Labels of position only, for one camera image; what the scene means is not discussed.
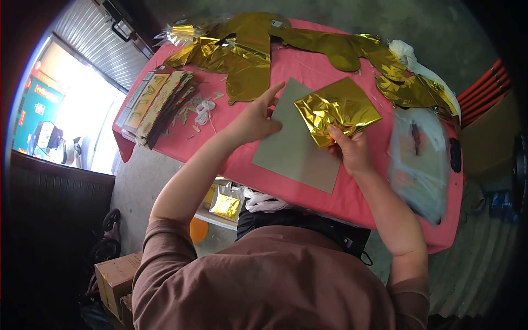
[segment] person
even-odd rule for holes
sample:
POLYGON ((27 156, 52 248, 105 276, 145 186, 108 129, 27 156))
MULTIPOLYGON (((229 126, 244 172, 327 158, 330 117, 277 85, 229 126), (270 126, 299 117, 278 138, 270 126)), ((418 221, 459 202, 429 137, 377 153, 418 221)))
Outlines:
POLYGON ((283 87, 276 84, 247 106, 160 192, 133 281, 137 330, 427 327, 428 254, 420 223, 373 169, 362 133, 349 138, 328 128, 340 147, 331 152, 342 154, 392 254, 386 288, 327 235, 296 225, 257 226, 197 259, 189 223, 231 153, 281 130, 270 107, 283 87))

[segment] table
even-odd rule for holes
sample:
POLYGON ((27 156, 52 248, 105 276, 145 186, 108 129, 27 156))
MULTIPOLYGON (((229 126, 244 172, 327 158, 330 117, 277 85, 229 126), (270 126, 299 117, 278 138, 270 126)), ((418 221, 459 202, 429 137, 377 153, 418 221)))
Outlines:
MULTIPOLYGON (((344 33, 316 23, 300 20, 290 21, 292 27, 300 29, 344 33)), ((178 49, 179 48, 173 45, 162 46, 150 59, 139 77, 143 77, 146 72, 161 65, 169 55, 173 54, 178 49)), ((386 178, 387 166, 389 163, 387 149, 389 147, 393 126, 393 108, 388 99, 385 98, 376 88, 374 74, 380 74, 379 71, 372 67, 370 62, 364 58, 361 58, 360 62, 361 74, 359 72, 342 72, 335 69, 323 54, 311 53, 273 44, 271 47, 270 85, 281 81, 287 81, 290 77, 293 77, 311 89, 317 90, 339 79, 345 77, 352 78, 365 91, 380 115, 383 117, 382 120, 367 128, 365 133, 369 139, 372 164, 375 169, 386 178)), ((194 71, 192 64, 187 65, 185 69, 194 71)), ((215 97, 215 95, 213 95, 214 92, 225 94, 225 81, 221 81, 225 76, 225 74, 199 70, 196 74, 196 79, 198 81, 207 82, 201 83, 198 88, 202 97, 215 97)), ((136 80, 130 89, 116 119, 122 112, 129 96, 132 95, 139 85, 139 81, 140 78, 136 80)), ((216 108, 211 112, 213 115, 212 124, 214 125, 214 128, 211 124, 207 124, 201 126, 201 132, 197 133, 192 128, 195 113, 189 112, 188 120, 185 125, 182 125, 179 120, 176 121, 174 127, 172 127, 171 121, 167 123, 169 133, 173 135, 160 136, 154 150, 179 161, 187 162, 200 146, 214 135, 214 130, 218 132, 227 126, 248 104, 247 102, 236 102, 234 105, 229 106, 227 104, 227 95, 214 102, 216 103, 216 108)), ((132 155, 135 144, 121 136, 121 129, 115 125, 115 121, 112 129, 114 131, 114 136, 121 157, 124 162, 127 162, 132 155)), ((449 137, 456 136, 454 129, 451 129, 450 127, 447 127, 447 129, 449 137)), ((346 173, 343 164, 341 164, 334 191, 332 194, 328 194, 257 165, 253 165, 251 160, 258 144, 259 142, 254 142, 238 148, 231 157, 229 157, 219 174, 230 180, 290 203, 328 214, 353 225, 375 229, 374 219, 372 218, 369 206, 361 194, 356 182, 346 173)), ((418 217, 421 221, 429 253, 438 252, 452 245, 458 226, 462 188, 462 171, 460 173, 455 173, 451 170, 449 175, 446 216, 441 224, 437 227, 433 227, 429 222, 418 217)))

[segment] metal roller shutter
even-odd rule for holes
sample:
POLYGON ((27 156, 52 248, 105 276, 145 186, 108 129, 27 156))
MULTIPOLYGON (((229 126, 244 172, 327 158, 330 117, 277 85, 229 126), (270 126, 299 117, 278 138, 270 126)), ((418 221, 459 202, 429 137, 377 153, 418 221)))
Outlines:
POLYGON ((91 0, 76 0, 58 20, 53 32, 128 91, 148 59, 132 41, 125 42, 114 34, 111 25, 111 17, 101 14, 91 0))

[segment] clear plastic bag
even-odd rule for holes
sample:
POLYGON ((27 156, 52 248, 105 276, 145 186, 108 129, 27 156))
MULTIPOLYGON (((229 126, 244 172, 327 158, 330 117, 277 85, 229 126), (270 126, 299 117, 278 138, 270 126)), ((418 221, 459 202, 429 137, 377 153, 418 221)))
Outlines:
POLYGON ((207 35, 216 25, 227 22, 231 17, 230 14, 201 15, 167 24, 163 31, 154 37, 154 39, 163 39, 156 46, 172 43, 175 46, 185 47, 192 44, 194 38, 207 35))
POLYGON ((389 147, 391 188, 432 225, 444 217, 449 182, 447 134, 429 109, 397 108, 389 147))

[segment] hand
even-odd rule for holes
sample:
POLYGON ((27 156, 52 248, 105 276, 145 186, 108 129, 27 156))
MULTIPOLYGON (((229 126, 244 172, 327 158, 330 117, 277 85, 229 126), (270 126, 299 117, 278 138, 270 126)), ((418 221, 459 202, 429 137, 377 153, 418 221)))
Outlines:
POLYGON ((238 145, 260 140, 282 129, 278 121, 268 119, 273 114, 269 107, 276 106, 279 101, 275 94, 284 87, 280 82, 264 92, 258 99, 244 109, 226 128, 238 145))
POLYGON ((328 133, 330 133, 330 136, 338 144, 330 146, 328 152, 336 155, 341 149, 343 164, 345 165, 346 172, 350 176, 365 173, 373 169, 369 156, 369 144, 363 132, 359 132, 350 138, 344 135, 339 128, 329 125, 328 133))

